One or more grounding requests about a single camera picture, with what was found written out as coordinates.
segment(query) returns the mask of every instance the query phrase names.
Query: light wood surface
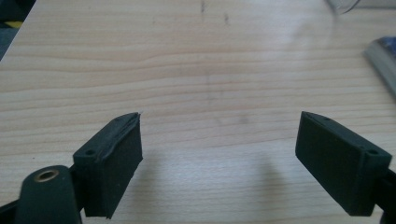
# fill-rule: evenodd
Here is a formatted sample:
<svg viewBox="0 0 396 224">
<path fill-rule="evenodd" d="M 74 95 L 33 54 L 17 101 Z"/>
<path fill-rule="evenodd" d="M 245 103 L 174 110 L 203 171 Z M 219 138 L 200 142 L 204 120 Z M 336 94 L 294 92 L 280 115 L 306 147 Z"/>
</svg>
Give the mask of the light wood surface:
<svg viewBox="0 0 396 224">
<path fill-rule="evenodd" d="M 361 55 L 395 18 L 317 0 L 38 0 L 0 62 L 0 204 L 136 111 L 144 160 L 114 217 L 84 223 L 378 223 L 378 208 L 349 217 L 294 147 L 305 110 L 396 155 L 395 101 Z"/>
</svg>

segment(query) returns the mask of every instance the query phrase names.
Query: black plastic part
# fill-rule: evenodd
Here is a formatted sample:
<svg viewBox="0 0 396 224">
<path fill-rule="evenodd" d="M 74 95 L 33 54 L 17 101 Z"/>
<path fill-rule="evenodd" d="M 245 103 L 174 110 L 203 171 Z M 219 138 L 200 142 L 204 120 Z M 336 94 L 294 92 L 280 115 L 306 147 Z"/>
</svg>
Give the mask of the black plastic part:
<svg viewBox="0 0 396 224">
<path fill-rule="evenodd" d="M 0 223 L 13 224 L 15 221 L 15 213 L 17 212 L 18 201 L 8 203 L 0 207 Z"/>
<path fill-rule="evenodd" d="M 387 175 L 375 184 L 375 203 L 384 210 L 381 223 L 396 223 L 396 174 Z"/>
<path fill-rule="evenodd" d="M 77 171 L 76 171 L 76 165 L 72 165 L 69 168 L 70 175 L 72 176 L 73 180 L 73 186 L 75 190 L 75 195 L 76 195 L 76 203 L 77 203 L 77 208 L 78 211 L 81 211 L 81 209 L 84 207 L 84 203 L 87 201 L 87 195 L 85 193 L 85 188 L 83 186 L 83 180 L 78 179 L 77 177 Z"/>
<path fill-rule="evenodd" d="M 143 160 L 140 115 L 111 120 L 74 155 L 76 178 L 82 180 L 87 217 L 111 218 Z"/>
<path fill-rule="evenodd" d="M 348 214 L 373 213 L 375 181 L 388 172 L 388 152 L 331 119 L 303 112 L 296 156 Z"/>
<path fill-rule="evenodd" d="M 0 0 L 0 21 L 24 21 L 35 0 Z"/>
<path fill-rule="evenodd" d="M 15 223 L 81 223 L 72 178 L 67 167 L 46 167 L 25 178 Z"/>
</svg>

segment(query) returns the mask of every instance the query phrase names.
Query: dark mark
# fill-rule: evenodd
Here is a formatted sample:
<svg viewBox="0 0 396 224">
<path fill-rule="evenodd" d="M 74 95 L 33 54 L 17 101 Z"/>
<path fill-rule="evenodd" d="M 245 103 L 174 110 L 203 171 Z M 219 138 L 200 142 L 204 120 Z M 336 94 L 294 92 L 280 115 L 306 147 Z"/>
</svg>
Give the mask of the dark mark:
<svg viewBox="0 0 396 224">
<path fill-rule="evenodd" d="M 246 115 L 239 116 L 239 120 L 238 120 L 239 124 L 247 124 L 248 122 L 249 122 L 248 116 Z"/>
<path fill-rule="evenodd" d="M 206 4 L 205 4 L 205 1 L 202 0 L 202 1 L 201 1 L 201 13 L 202 13 L 202 14 L 204 14 L 205 9 L 206 9 Z"/>
<path fill-rule="evenodd" d="M 230 25 L 229 21 L 228 21 L 228 14 L 224 13 L 224 22 L 226 25 Z"/>
</svg>

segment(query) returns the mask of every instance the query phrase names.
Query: small hole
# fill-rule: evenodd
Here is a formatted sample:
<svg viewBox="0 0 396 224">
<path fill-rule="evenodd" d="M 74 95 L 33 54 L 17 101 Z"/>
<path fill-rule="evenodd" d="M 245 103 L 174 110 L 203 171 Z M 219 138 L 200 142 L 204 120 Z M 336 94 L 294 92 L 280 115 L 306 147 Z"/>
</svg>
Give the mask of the small hole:
<svg viewBox="0 0 396 224">
<path fill-rule="evenodd" d="M 90 150 L 86 151 L 85 154 L 88 155 L 88 156 L 91 156 L 91 155 L 95 154 L 95 151 L 90 149 Z"/>
<path fill-rule="evenodd" d="M 373 150 L 373 149 L 369 150 L 369 153 L 370 153 L 370 154 L 373 154 L 373 155 L 376 155 L 376 154 L 378 154 L 378 152 L 377 152 L 377 151 L 375 151 L 375 150 Z"/>
<path fill-rule="evenodd" d="M 35 176 L 35 182 L 49 181 L 49 180 L 55 178 L 55 176 L 57 176 L 58 174 L 59 174 L 59 171 L 57 171 L 57 170 L 48 170 L 48 171 L 41 172 L 40 174 Z"/>
</svg>

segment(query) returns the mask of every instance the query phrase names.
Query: black clamp jaw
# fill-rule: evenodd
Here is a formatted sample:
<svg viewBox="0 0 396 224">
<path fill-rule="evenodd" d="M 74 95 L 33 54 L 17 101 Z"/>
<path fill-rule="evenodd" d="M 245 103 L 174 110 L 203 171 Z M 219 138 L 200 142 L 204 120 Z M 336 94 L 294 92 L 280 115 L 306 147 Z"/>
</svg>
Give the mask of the black clamp jaw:
<svg viewBox="0 0 396 224">
<path fill-rule="evenodd" d="M 369 217 L 375 204 L 380 223 L 396 223 L 396 174 L 391 155 L 348 128 L 303 112 L 296 156 L 326 191 L 355 217 Z"/>
<path fill-rule="evenodd" d="M 143 160 L 140 115 L 111 120 L 73 155 L 74 164 L 49 166 L 22 183 L 20 198 L 0 207 L 0 224 L 82 223 L 111 218 Z"/>
</svg>

